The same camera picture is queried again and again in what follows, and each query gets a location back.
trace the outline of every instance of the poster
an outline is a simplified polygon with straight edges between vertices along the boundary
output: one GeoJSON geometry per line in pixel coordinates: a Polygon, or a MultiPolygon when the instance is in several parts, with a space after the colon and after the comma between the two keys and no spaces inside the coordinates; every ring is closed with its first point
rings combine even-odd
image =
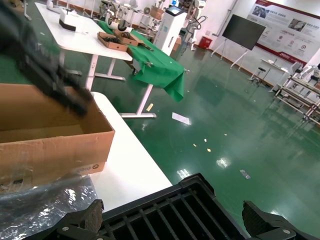
{"type": "Polygon", "coordinates": [[[306,65],[320,48],[320,16],[257,0],[247,19],[266,27],[256,45],[288,62],[306,65]]]}

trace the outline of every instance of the clear plastic wrap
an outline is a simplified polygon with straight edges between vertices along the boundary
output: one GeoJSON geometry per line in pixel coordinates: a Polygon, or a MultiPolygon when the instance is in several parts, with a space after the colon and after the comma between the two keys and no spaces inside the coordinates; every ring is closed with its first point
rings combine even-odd
{"type": "Polygon", "coordinates": [[[89,176],[0,195],[0,239],[21,240],[51,228],[67,213],[88,208],[96,198],[89,176]]]}

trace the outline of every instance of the metal rack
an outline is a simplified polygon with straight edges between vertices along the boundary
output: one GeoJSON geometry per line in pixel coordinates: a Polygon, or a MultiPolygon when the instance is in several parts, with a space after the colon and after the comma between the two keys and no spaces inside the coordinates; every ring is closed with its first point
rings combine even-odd
{"type": "Polygon", "coordinates": [[[320,89],[317,89],[308,82],[302,81],[295,76],[290,76],[284,82],[284,84],[280,86],[280,89],[276,92],[275,97],[299,113],[303,114],[304,120],[310,120],[320,125],[320,89]],[[313,101],[308,98],[307,94],[301,94],[301,90],[295,90],[297,86],[301,86],[303,89],[307,89],[309,92],[314,93],[318,100],[313,101]]]}

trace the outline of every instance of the white robot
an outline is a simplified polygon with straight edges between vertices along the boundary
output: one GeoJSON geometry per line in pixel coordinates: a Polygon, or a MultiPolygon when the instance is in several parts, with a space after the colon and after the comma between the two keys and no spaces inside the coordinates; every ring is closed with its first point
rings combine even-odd
{"type": "Polygon", "coordinates": [[[191,12],[193,19],[187,25],[186,29],[187,29],[189,36],[190,36],[188,38],[188,42],[191,44],[191,50],[195,51],[195,43],[197,41],[197,39],[196,39],[197,31],[201,29],[201,23],[203,23],[205,20],[207,20],[208,17],[201,16],[201,13],[206,6],[206,1],[194,0],[193,4],[194,4],[194,7],[196,8],[195,14],[193,15],[191,12]]]}

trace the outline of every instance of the red box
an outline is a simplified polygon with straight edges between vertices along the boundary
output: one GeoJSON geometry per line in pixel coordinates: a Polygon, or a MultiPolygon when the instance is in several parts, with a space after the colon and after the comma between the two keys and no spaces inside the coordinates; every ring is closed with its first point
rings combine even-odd
{"type": "Polygon", "coordinates": [[[198,47],[201,49],[208,49],[211,43],[212,43],[212,39],[203,36],[198,47]]]}

